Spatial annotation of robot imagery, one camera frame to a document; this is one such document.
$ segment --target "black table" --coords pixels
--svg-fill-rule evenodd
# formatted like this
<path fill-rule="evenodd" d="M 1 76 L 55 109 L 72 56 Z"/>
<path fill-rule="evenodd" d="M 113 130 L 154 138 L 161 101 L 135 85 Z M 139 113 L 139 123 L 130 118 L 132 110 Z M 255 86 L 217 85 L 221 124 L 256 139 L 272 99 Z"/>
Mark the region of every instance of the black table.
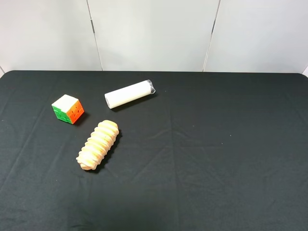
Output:
<path fill-rule="evenodd" d="M 156 94 L 110 110 L 104 94 Z M 58 120 L 63 94 L 86 113 Z M 76 157 L 121 130 L 95 171 Z M 13 71 L 0 79 L 1 231 L 306 231 L 308 78 L 299 74 Z"/>

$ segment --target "wall seam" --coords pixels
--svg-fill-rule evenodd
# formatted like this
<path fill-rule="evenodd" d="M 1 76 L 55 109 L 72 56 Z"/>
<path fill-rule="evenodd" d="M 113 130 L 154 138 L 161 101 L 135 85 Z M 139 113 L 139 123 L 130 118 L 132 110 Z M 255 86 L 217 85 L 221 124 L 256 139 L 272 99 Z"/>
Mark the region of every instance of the wall seam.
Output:
<path fill-rule="evenodd" d="M 5 74 L 5 71 L 1 66 L 0 66 L 0 70 Z"/>
<path fill-rule="evenodd" d="M 100 52 L 99 52 L 99 50 L 98 50 L 98 45 L 97 45 L 97 40 L 96 40 L 96 35 L 95 35 L 95 28 L 94 28 L 94 23 L 93 23 L 93 20 L 92 20 L 92 15 L 91 15 L 91 11 L 90 11 L 90 6 L 89 6 L 88 0 L 86 0 L 86 1 L 87 1 L 87 6 L 88 6 L 88 11 L 89 11 L 90 20 L 91 20 L 91 26 L 92 26 L 92 29 L 93 29 L 93 35 L 94 35 L 96 50 L 97 50 L 98 58 L 100 59 L 100 64 L 101 64 L 101 68 L 102 68 L 102 71 L 103 71 L 103 64 L 102 64 Z"/>
<path fill-rule="evenodd" d="M 220 8 L 220 2 L 221 2 L 221 0 L 219 0 L 219 2 L 218 2 L 218 6 L 217 6 L 217 10 L 216 10 L 216 15 L 215 15 L 215 20 L 214 20 L 214 23 L 213 23 L 211 37 L 210 37 L 210 43 L 209 43 L 209 45 L 207 47 L 207 51 L 206 51 L 206 55 L 205 55 L 205 60 L 204 60 L 202 72 L 205 71 L 205 66 L 206 66 L 206 62 L 207 62 L 207 58 L 208 58 L 208 53 L 210 51 L 210 46 L 211 46 L 211 42 L 212 42 L 212 38 L 213 38 L 213 33 L 214 33 L 215 24 L 216 24 L 216 20 L 217 20 L 217 16 L 218 16 L 218 11 L 219 11 L 219 8 Z"/>

